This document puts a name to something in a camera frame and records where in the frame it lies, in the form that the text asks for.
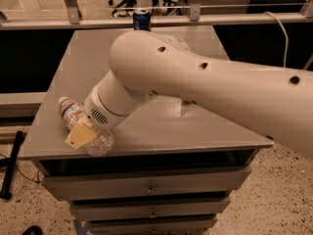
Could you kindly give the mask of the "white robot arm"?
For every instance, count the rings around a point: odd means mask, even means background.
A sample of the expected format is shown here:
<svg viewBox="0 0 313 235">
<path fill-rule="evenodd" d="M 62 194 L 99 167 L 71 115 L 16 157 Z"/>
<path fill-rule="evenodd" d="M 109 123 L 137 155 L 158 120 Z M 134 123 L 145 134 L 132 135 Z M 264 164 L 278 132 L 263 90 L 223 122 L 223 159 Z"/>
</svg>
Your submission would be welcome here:
<svg viewBox="0 0 313 235">
<path fill-rule="evenodd" d="M 307 157 L 313 156 L 313 72 L 213 59 L 176 37 L 120 35 L 110 70 L 84 103 L 87 137 L 112 129 L 156 96 L 192 102 Z"/>
</svg>

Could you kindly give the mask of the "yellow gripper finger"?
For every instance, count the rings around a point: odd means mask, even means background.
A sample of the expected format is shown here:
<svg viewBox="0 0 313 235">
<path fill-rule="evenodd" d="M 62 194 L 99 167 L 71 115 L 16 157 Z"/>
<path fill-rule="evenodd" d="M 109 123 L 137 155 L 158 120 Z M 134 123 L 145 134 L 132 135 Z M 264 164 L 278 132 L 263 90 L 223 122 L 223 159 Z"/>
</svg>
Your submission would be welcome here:
<svg viewBox="0 0 313 235">
<path fill-rule="evenodd" d="M 79 149 L 82 146 L 93 141 L 98 135 L 92 122 L 88 117 L 81 117 L 74 125 L 67 136 L 66 143 L 73 149 Z"/>
</svg>

